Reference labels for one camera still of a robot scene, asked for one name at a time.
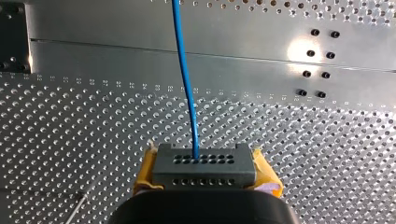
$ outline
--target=aluminum panel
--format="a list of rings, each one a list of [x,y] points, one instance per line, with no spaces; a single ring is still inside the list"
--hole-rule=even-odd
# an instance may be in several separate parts
[[[175,51],[171,4],[166,2],[34,1],[29,6],[30,37]],[[182,3],[191,53],[396,70],[392,1]],[[312,36],[312,29],[320,35]],[[340,37],[330,37],[332,31]],[[316,55],[308,57],[308,50]],[[326,58],[328,52],[335,58]]]

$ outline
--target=dark hole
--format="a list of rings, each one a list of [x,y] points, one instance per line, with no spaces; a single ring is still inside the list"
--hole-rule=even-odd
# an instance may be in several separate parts
[[[229,179],[227,181],[227,184],[231,186],[231,185],[235,184],[235,180],[234,179]]]
[[[313,29],[311,31],[311,35],[318,36],[319,34],[320,34],[320,30],[318,30],[318,29]]]
[[[219,185],[225,185],[225,180],[224,179],[220,179],[219,180]]]
[[[303,71],[303,77],[311,77],[310,71]]]
[[[200,185],[207,185],[207,180],[206,179],[200,179],[199,184]]]
[[[306,52],[306,55],[308,55],[309,57],[314,57],[315,56],[315,52],[311,49],[311,50]]]

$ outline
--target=metal surface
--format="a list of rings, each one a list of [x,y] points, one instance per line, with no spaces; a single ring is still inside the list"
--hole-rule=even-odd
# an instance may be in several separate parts
[[[30,73],[25,6],[0,3],[0,72]]]
[[[197,2],[181,10],[201,147],[261,146],[304,223],[394,223],[394,2]],[[106,223],[149,139],[191,148],[170,9],[29,1],[36,74],[0,77],[0,223],[65,223],[95,181],[73,222]]]
[[[165,189],[242,189],[254,185],[255,179],[248,144],[201,148],[199,160],[191,158],[190,150],[161,144],[152,170],[152,182]]]
[[[186,51],[396,70],[393,1],[262,2],[184,0]],[[176,50],[165,0],[43,0],[31,3],[29,14],[34,39]],[[311,35],[315,28],[319,36]],[[332,31],[340,37],[330,37]],[[310,49],[315,57],[306,56]],[[335,53],[332,60],[325,57],[329,51]]]

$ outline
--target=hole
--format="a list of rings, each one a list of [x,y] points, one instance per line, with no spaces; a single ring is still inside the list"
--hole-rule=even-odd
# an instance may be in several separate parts
[[[315,52],[311,49],[311,50],[306,52],[306,55],[308,55],[308,57],[314,57],[315,56]]]
[[[227,184],[232,186],[232,185],[235,184],[235,180],[234,179],[229,179],[229,180],[227,180]]]
[[[310,71],[303,71],[303,77],[311,77]]]
[[[219,180],[219,185],[225,185],[225,183],[226,183],[225,179],[220,179]]]
[[[207,180],[206,179],[200,179],[199,180],[200,185],[207,185]]]

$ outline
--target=bolt hole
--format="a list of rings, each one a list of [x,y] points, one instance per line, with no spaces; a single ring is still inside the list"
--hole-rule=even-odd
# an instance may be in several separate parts
[[[232,185],[235,184],[235,180],[234,179],[229,179],[229,180],[227,180],[227,184],[232,186]]]
[[[209,185],[215,185],[216,180],[215,179],[209,179]]]
[[[207,180],[206,179],[200,179],[199,184],[200,185],[207,185]]]
[[[303,71],[303,77],[311,77],[311,75],[310,71]]]

